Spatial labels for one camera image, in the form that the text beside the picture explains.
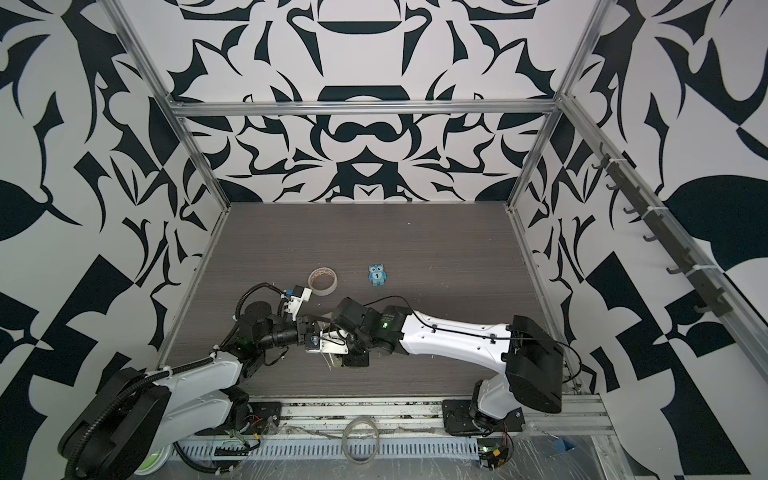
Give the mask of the white remote control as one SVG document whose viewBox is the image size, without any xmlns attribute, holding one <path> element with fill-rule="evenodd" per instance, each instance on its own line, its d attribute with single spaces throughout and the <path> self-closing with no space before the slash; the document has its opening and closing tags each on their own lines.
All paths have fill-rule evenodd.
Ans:
<svg viewBox="0 0 768 480">
<path fill-rule="evenodd" d="M 320 322 L 318 336 L 322 354 L 345 356 L 349 353 L 347 332 L 333 323 Z"/>
</svg>

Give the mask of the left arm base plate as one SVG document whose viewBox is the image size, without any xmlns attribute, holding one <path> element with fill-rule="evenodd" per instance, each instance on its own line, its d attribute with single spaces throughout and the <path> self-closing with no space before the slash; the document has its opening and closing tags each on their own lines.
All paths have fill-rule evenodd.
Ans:
<svg viewBox="0 0 768 480">
<path fill-rule="evenodd" d="M 282 423 L 282 407 L 278 401 L 250 402 L 236 423 L 237 431 L 247 436 L 275 433 Z"/>
</svg>

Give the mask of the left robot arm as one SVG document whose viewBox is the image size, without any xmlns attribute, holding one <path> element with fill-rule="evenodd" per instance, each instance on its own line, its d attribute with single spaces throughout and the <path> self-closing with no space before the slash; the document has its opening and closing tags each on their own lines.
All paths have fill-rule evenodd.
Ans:
<svg viewBox="0 0 768 480">
<path fill-rule="evenodd" d="M 241 429 L 248 396 L 240 384 L 269 366 L 269 350 L 286 351 L 307 332 L 299 311 L 311 288 L 279 290 L 276 311 L 265 302 L 247 301 L 268 286 L 259 283 L 241 296 L 233 328 L 202 359 L 114 374 L 59 441 L 65 478 L 127 479 L 150 454 L 194 433 Z"/>
</svg>

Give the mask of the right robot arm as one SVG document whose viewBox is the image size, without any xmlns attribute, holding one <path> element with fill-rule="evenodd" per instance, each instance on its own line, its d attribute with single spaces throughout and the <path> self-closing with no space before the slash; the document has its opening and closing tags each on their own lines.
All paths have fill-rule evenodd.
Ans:
<svg viewBox="0 0 768 480">
<path fill-rule="evenodd" d="M 481 429 L 500 423 L 521 407 L 562 412 L 566 345 L 532 319 L 516 315 L 509 323 L 477 324 L 429 316 L 406 305 L 379 312 L 370 304 L 343 299 L 330 317 L 347 345 L 343 355 L 361 359 L 374 350 L 386 354 L 445 357 L 495 373 L 479 381 L 469 415 Z"/>
</svg>

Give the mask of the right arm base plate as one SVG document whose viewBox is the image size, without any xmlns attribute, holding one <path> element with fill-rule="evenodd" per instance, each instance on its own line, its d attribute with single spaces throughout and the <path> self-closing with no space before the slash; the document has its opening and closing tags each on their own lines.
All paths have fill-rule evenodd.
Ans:
<svg viewBox="0 0 768 480">
<path fill-rule="evenodd" d="M 470 400 L 447 399 L 441 402 L 443 427 L 451 436 L 487 436 L 492 433 L 521 432 L 525 417 L 521 408 L 510 411 L 502 420 L 476 412 Z"/>
</svg>

